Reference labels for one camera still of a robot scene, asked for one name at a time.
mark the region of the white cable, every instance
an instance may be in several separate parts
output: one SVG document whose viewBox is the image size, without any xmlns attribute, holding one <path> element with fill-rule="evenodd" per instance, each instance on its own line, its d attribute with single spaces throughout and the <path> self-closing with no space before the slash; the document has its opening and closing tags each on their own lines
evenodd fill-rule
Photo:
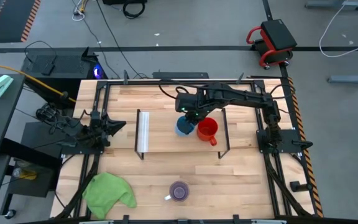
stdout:
<svg viewBox="0 0 358 224">
<path fill-rule="evenodd" d="M 330 57 L 330 58 L 342 57 L 343 55 L 347 55 L 347 54 L 350 54 L 350 53 L 355 52 L 356 50 L 358 50 L 358 48 L 356 48 L 356 49 L 354 49 L 354 50 L 348 51 L 348 52 L 343 53 L 343 54 L 340 54 L 340 55 L 327 55 L 327 54 L 325 54 L 325 53 L 323 52 L 323 50 L 322 50 L 322 48 L 321 48 L 321 41 L 323 40 L 324 36 L 326 35 L 329 26 L 331 25 L 331 23 L 333 23 L 333 20 L 334 20 L 335 17 L 342 11 L 342 9 L 345 7 L 345 5 L 346 5 L 347 2 L 348 2 L 348 0 L 346 0 L 346 1 L 343 2 L 342 7 L 341 7 L 340 10 L 335 14 L 335 16 L 331 19 L 331 21 L 329 22 L 329 24 L 328 24 L 326 30 L 324 31 L 324 33 L 323 33 L 323 35 L 321 36 L 320 41 L 319 41 L 319 43 L 318 43 L 318 46 L 320 47 L 321 53 L 322 53 L 324 56 L 326 56 L 326 57 Z"/>
<path fill-rule="evenodd" d="M 77 5 L 74 7 L 73 16 L 71 17 L 71 19 L 73 19 L 74 21 L 82 21 L 83 19 L 85 19 L 85 14 L 83 14 L 82 12 L 80 12 L 80 10 L 78 10 L 78 6 L 80 5 L 81 2 L 82 0 L 78 1 Z M 74 19 L 74 15 L 76 13 L 78 13 L 81 16 L 80 19 Z"/>
</svg>

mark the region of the concrete floor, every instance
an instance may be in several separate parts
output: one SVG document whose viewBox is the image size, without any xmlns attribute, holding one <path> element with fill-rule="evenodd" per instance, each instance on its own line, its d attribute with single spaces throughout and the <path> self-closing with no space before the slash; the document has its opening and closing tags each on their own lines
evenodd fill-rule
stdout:
<svg viewBox="0 0 358 224">
<path fill-rule="evenodd" d="M 320 35 L 336 12 L 305 9 L 304 0 L 269 3 L 273 17 L 283 19 L 299 46 L 318 46 Z M 134 20 L 126 19 L 109 6 L 102 8 L 121 46 L 245 45 L 248 30 L 266 20 L 262 1 L 255 0 L 149 0 L 144 15 Z M 42 1 L 28 41 L 0 47 L 21 48 L 35 40 L 44 40 L 52 47 L 97 47 L 84 23 L 71 20 L 72 9 L 70 0 Z M 98 10 L 96 3 L 90 1 L 86 20 L 103 47 L 115 47 Z M 358 45 L 358 12 L 341 13 L 323 44 L 349 46 L 349 41 Z M 277 67 L 261 69 L 255 52 L 125 52 L 125 55 L 138 72 L 148 75 L 161 70 L 208 72 L 211 78 L 237 78 L 242 72 L 247 76 L 280 76 Z M 134 76 L 119 52 L 106 52 L 106 56 L 120 75 L 126 69 Z M 23 59 L 22 53 L 0 54 L 0 64 L 16 69 L 20 69 Z M 0 73 L 10 72 L 0 69 Z M 358 52 L 341 58 L 326 58 L 319 52 L 294 52 L 288 74 L 295 82 L 306 137 L 314 142 L 310 154 L 324 214 L 358 219 L 358 85 L 326 82 L 330 75 L 358 74 Z M 43 103 L 36 94 L 23 91 L 17 108 L 34 115 Z M 20 141 L 25 122 L 33 120 L 15 111 L 6 136 Z M 0 191 L 0 206 L 4 189 Z M 52 194 L 47 198 L 16 196 L 11 208 L 18 211 L 17 216 L 12 220 L 0 217 L 0 223 L 45 220 L 52 200 Z"/>
</svg>

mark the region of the green towel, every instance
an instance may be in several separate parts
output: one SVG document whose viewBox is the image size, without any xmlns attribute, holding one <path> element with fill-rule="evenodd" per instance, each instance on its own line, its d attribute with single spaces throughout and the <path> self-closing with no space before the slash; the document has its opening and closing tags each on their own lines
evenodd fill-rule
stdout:
<svg viewBox="0 0 358 224">
<path fill-rule="evenodd" d="M 136 207 L 135 195 L 130 185 L 124 179 L 107 172 L 94 176 L 82 196 L 98 219 L 104 219 L 118 200 L 129 208 Z"/>
</svg>

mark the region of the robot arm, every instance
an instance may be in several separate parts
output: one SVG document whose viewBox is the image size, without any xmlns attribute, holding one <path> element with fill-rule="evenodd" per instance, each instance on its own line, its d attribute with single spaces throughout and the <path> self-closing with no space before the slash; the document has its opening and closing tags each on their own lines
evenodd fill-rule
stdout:
<svg viewBox="0 0 358 224">
<path fill-rule="evenodd" d="M 280 112 L 270 93 L 235 90 L 227 84 L 216 82 L 200 86 L 195 94 L 178 92 L 175 110 L 186 113 L 186 121 L 196 125 L 216 108 L 222 109 L 227 105 L 262 109 L 263 119 L 267 124 L 267 141 L 273 145 L 282 141 L 278 133 Z"/>
</svg>

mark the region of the blue light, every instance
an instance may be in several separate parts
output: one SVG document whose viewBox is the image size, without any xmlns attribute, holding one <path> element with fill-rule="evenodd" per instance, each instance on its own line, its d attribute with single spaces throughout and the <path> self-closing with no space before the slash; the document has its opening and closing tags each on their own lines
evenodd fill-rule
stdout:
<svg viewBox="0 0 358 224">
<path fill-rule="evenodd" d="M 103 69 L 101 68 L 100 64 L 96 64 L 93 68 L 93 76 L 96 79 L 102 79 L 103 78 Z"/>
</svg>

